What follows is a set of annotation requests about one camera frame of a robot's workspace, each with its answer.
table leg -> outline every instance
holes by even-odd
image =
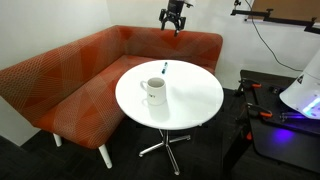
[[[246,139],[243,134],[243,129],[241,129],[234,141],[232,142],[229,150],[223,157],[223,174],[227,174],[233,168],[233,166],[237,163],[243,153],[248,149],[248,147],[252,144],[252,140]]]
[[[169,131],[168,130],[164,131],[163,142],[166,145],[166,148],[167,148],[167,151],[168,151],[172,166],[174,168],[174,173],[176,175],[179,175],[180,174],[180,170],[179,170],[178,164],[177,164],[177,162],[176,162],[176,160],[175,160],[175,158],[173,156],[173,153],[171,151],[171,148],[169,146],[170,141],[169,141]]]
[[[170,143],[174,143],[174,142],[177,142],[177,141],[182,141],[182,140],[190,140],[191,139],[191,136],[190,135],[186,135],[186,136],[182,136],[182,137],[178,137],[178,138],[175,138],[175,139],[172,139],[172,140],[169,140],[169,131],[168,130],[164,130],[164,133],[162,133],[162,131],[159,129],[160,131],[160,134],[163,138],[163,141],[159,144],[156,144],[154,146],[151,146],[149,147],[148,149],[145,149],[143,151],[141,151],[139,153],[139,156],[142,157],[144,154],[150,152],[150,151],[153,151],[155,149],[158,149],[162,146],[166,146],[166,149],[168,151],[168,155],[170,157],[170,160],[171,160],[171,163],[172,163],[172,166],[174,168],[174,173],[176,175],[179,175],[180,174],[180,170],[179,170],[179,167],[178,167],[178,164],[173,156],[173,153],[171,151],[171,148],[169,146]]]

white round table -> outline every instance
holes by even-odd
[[[166,62],[167,68],[162,74]],[[148,104],[147,93],[140,87],[141,81],[152,77],[161,77],[166,82],[167,101],[157,106]],[[169,143],[190,139],[190,136],[169,140],[168,130],[192,128],[211,119],[222,105],[223,89],[210,72],[197,65],[177,60],[157,60],[128,70],[117,83],[116,99],[124,113],[136,122],[164,130],[163,142],[139,155],[142,157],[165,145],[178,175],[180,171]]]

mug handle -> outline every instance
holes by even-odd
[[[143,90],[147,91],[147,82],[146,81],[141,81],[140,86]]]

blue pen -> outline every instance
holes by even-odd
[[[164,67],[163,67],[163,69],[162,69],[162,71],[161,71],[162,74],[165,74],[165,73],[166,73],[167,67],[168,67],[168,63],[165,62],[165,63],[164,63]]]

white mug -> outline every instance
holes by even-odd
[[[166,83],[162,78],[154,77],[141,81],[140,86],[147,92],[147,101],[151,105],[160,105],[167,100]]]

